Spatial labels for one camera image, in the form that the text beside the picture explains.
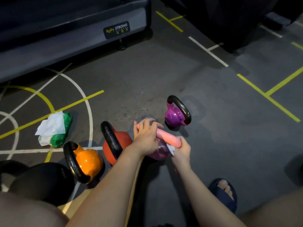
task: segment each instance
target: thigh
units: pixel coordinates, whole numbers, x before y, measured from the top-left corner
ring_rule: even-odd
[[[302,227],[303,187],[240,216],[248,227]]]
[[[63,227],[68,221],[68,217],[51,204],[0,192],[1,227]]]

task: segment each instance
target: forearm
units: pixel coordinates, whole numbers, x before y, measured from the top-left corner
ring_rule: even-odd
[[[123,226],[140,156],[130,145],[67,226]]]
[[[179,170],[200,226],[244,227],[245,225],[224,206],[190,169]]]

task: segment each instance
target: purple kettlebell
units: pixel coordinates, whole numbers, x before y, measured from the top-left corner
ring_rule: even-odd
[[[165,113],[165,122],[170,127],[176,128],[181,125],[187,126],[191,122],[191,114],[184,106],[184,104],[176,96],[169,96],[167,98],[168,111]]]

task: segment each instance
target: black handle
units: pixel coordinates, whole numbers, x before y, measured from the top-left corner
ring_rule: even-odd
[[[74,175],[74,177],[81,183],[87,184],[90,182],[91,177],[83,173],[81,170],[74,151],[78,149],[78,144],[68,141],[67,143],[64,144],[63,146],[63,152],[64,152],[64,157],[67,163],[67,166],[69,167],[70,171]]]
[[[118,157],[122,153],[123,149],[112,129],[112,125],[107,121],[103,121],[101,123],[101,132],[102,132],[109,148],[111,149],[112,154],[114,155],[115,159],[118,159]]]
[[[191,114],[189,113],[189,110],[185,107],[185,105],[181,102],[181,100],[179,100],[176,96],[171,95],[167,98],[167,103],[174,103],[180,109],[180,111],[184,115],[184,123],[186,125],[191,123]]]

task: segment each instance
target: navy sandal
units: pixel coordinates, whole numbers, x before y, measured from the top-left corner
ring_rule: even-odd
[[[213,182],[210,184],[210,186],[208,187],[208,189],[230,211],[232,211],[233,213],[235,213],[236,210],[237,210],[237,204],[238,204],[238,198],[237,198],[236,191],[235,191],[234,187],[229,182],[227,182],[228,185],[229,185],[229,187],[230,187],[230,190],[232,191],[232,196],[234,198],[234,199],[232,199],[223,189],[221,189],[220,187],[218,187],[218,183],[221,180],[224,180],[224,179],[223,178],[217,178],[217,179],[213,180]]]

